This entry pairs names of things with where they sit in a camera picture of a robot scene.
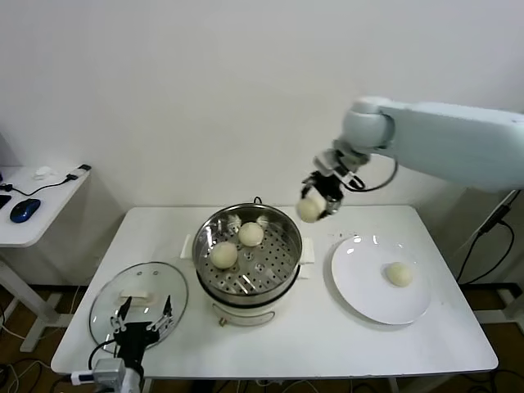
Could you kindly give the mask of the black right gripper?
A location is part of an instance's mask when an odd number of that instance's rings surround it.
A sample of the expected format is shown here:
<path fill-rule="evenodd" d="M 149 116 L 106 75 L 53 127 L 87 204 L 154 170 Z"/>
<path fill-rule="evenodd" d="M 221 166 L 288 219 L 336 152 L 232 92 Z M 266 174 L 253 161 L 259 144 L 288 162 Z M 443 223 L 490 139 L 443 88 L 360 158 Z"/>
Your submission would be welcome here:
<path fill-rule="evenodd" d="M 309 198 L 313 189 L 323 197 L 323 211 L 320 214 L 320 219 L 325 219 L 338 212 L 344 194 L 337 176 L 323 176 L 319 171 L 314 171 L 303 181 L 300 198 Z"/>

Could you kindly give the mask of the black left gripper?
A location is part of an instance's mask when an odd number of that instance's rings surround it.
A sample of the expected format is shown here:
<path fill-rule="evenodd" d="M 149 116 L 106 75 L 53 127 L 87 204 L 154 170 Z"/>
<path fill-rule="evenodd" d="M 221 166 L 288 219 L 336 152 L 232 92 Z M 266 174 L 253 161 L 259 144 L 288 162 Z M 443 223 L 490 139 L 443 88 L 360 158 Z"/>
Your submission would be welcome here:
<path fill-rule="evenodd" d="M 160 333 L 158 331 L 164 331 L 173 321 L 173 308 L 170 296 L 168 296 L 162 315 L 155 322 L 133 322 L 124 324 L 132 299 L 133 297 L 129 296 L 118 308 L 116 315 L 110 318 L 115 343 L 119 347 L 117 357 L 124 361 L 126 367 L 141 366 L 146 348 L 160 340 Z"/>

